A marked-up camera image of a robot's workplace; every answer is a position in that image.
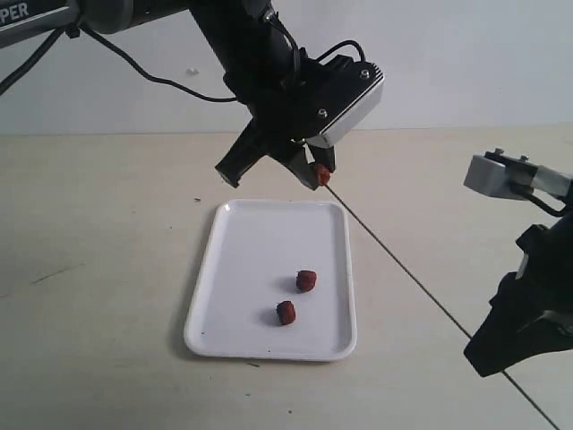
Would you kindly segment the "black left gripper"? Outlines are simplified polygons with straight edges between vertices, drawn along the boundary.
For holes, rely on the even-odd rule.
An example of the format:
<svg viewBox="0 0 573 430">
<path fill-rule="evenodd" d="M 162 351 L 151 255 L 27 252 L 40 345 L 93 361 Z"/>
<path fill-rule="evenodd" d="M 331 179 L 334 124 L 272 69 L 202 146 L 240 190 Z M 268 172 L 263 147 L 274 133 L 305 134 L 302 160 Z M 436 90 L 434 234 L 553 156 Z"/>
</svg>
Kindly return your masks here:
<svg viewBox="0 0 573 430">
<path fill-rule="evenodd" d="M 316 190 L 319 180 L 313 164 L 336 171 L 333 147 L 308 145 L 306 138 L 319 132 L 330 108 L 332 93 L 348 87 L 354 60 L 337 55 L 322 64 L 306 58 L 303 77 L 293 89 L 263 98 L 250 107 L 252 119 L 243 129 L 216 170 L 237 188 L 242 177 L 265 157 L 286 168 L 306 188 Z"/>
</svg>

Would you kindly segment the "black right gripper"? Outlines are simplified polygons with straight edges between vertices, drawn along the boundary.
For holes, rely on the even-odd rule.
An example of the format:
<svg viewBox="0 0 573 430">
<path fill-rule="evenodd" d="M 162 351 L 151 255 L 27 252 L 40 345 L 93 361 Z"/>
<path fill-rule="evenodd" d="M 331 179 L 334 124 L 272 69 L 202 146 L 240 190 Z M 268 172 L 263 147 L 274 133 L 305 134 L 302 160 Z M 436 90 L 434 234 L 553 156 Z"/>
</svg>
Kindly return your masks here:
<svg viewBox="0 0 573 430">
<path fill-rule="evenodd" d="M 535 224 L 518 239 L 524 258 L 507 273 L 464 349 L 482 377 L 530 357 L 572 349 L 572 225 Z"/>
</svg>

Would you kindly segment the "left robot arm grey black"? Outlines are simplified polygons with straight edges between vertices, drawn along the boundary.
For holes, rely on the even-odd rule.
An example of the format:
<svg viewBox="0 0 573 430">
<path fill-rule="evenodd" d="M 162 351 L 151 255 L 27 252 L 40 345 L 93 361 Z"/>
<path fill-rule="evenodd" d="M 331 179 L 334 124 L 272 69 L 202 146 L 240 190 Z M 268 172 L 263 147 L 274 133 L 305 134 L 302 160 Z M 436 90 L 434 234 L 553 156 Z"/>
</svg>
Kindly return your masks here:
<svg viewBox="0 0 573 430">
<path fill-rule="evenodd" d="M 336 169 L 328 133 L 352 100 L 363 60 L 310 56 L 270 1 L 4 1 L 2 47 L 29 39 L 38 39 L 38 46 L 20 65 L 3 70 L 1 90 L 10 91 L 62 38 L 88 36 L 133 64 L 112 37 L 182 13 L 192 16 L 229 89 L 228 96 L 190 95 L 212 104 L 239 103 L 251 115 L 217 164 L 222 179 L 238 186 L 269 158 L 310 189 L 327 185 Z"/>
</svg>

